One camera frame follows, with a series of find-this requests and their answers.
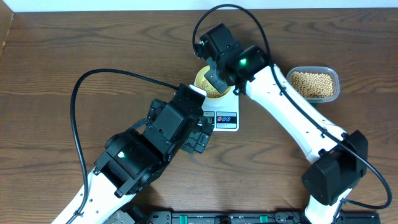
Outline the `white digital kitchen scale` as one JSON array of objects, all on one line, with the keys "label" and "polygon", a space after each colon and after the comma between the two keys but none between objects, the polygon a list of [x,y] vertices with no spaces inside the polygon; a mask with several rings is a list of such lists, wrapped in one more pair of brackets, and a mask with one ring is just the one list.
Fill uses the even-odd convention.
[{"label": "white digital kitchen scale", "polygon": [[232,88],[222,98],[206,97],[202,109],[205,116],[213,117],[214,131],[235,132],[239,129],[239,96]]}]

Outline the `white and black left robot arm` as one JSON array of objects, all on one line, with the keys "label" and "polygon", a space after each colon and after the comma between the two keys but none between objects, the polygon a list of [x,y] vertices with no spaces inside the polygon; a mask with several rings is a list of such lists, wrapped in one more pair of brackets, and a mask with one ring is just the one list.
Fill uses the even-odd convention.
[{"label": "white and black left robot arm", "polygon": [[205,98],[206,91],[180,85],[170,102],[153,100],[146,119],[106,142],[88,174],[84,208],[80,189],[54,223],[104,223],[158,179],[179,150],[202,153],[214,128],[201,108]]}]

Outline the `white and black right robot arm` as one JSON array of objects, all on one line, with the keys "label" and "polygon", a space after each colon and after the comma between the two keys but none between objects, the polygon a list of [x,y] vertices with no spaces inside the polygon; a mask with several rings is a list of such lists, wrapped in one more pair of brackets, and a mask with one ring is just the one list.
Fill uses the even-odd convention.
[{"label": "white and black right robot arm", "polygon": [[310,223],[333,223],[346,196],[366,173],[367,139],[347,134],[320,114],[281,74],[258,46],[243,49],[220,24],[194,44],[212,73],[206,78],[219,91],[234,87],[265,108],[297,142],[311,166],[302,176],[310,194],[305,216]]}]

